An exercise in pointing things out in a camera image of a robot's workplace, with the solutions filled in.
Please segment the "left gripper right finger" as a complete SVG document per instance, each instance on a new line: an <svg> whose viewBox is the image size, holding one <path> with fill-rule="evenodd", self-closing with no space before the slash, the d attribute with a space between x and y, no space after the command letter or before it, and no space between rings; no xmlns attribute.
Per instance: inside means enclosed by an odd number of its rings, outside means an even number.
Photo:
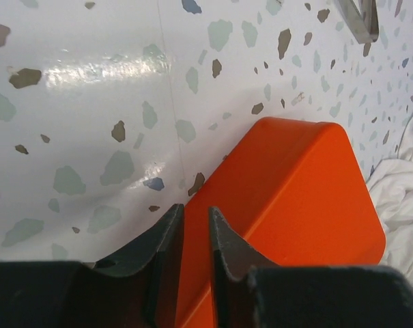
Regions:
<svg viewBox="0 0 413 328"><path fill-rule="evenodd" d="M388 266L279 266L209 209L215 327L413 327L413 289Z"/></svg>

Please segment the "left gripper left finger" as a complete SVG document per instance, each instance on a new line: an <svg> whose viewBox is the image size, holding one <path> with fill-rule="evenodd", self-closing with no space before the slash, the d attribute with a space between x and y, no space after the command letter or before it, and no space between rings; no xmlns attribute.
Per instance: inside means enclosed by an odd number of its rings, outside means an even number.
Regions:
<svg viewBox="0 0 413 328"><path fill-rule="evenodd" d="M175 204L93 266L0 262L0 327L173 327L183 242Z"/></svg>

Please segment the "orange box lid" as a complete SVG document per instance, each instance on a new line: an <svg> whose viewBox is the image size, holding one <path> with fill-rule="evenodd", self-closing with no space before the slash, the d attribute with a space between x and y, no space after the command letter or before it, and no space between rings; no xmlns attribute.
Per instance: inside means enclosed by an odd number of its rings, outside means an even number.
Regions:
<svg viewBox="0 0 413 328"><path fill-rule="evenodd" d="M277 264L378 264L386 237L344 128L258 120L185 208L177 327L213 325L208 210Z"/></svg>

